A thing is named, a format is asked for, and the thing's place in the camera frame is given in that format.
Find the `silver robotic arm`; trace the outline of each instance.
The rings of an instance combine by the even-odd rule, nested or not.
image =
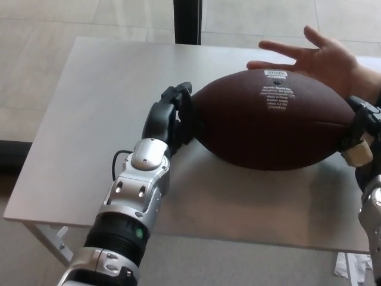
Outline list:
[[[138,284],[140,262],[169,189],[170,159],[202,128],[192,109],[191,92],[192,85],[186,82],[162,94],[117,178],[114,163],[123,150],[114,156],[114,182],[85,245],[74,254],[58,286]]]
[[[381,286],[381,108],[357,97],[350,97],[348,104],[356,115],[341,152],[348,165],[356,167],[363,192],[358,219],[368,236],[374,281]]]

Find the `human hand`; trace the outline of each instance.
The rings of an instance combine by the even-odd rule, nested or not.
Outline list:
[[[317,79],[341,97],[356,95],[374,103],[381,88],[381,74],[361,66],[356,57],[339,41],[324,37],[310,26],[305,37],[317,48],[300,48],[272,41],[261,41],[259,47],[296,60],[294,65],[250,61],[248,69],[283,69]]]

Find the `black cable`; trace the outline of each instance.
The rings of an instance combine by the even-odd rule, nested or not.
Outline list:
[[[131,154],[132,151],[127,151],[127,150],[119,150],[118,152],[115,153],[114,158],[113,158],[113,166],[111,167],[111,174],[113,176],[113,181],[115,181],[115,164],[117,162],[118,156],[120,154]]]

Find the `human finger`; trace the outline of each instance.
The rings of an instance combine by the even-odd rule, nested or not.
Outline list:
[[[290,72],[295,70],[295,66],[292,64],[275,64],[267,61],[249,61],[246,65],[249,70],[254,69],[277,69],[277,70],[289,70]]]
[[[330,39],[324,37],[321,33],[310,26],[304,27],[304,36],[307,40],[319,48],[322,48],[323,46],[326,46],[330,43]]]
[[[258,45],[261,49],[277,52],[278,54],[285,55],[287,57],[298,59],[303,48],[298,46],[291,46],[285,43],[278,43],[273,41],[263,40]]]

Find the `table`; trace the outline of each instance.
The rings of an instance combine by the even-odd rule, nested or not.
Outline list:
[[[256,49],[78,38],[4,218],[23,222],[67,265],[67,226],[92,226],[112,183],[114,153],[134,147],[161,93],[184,81],[196,92],[253,59],[292,63]],[[359,60],[381,71],[381,59]],[[171,162],[155,231],[367,253],[360,197],[339,154],[300,170],[261,172],[229,165],[192,141]]]

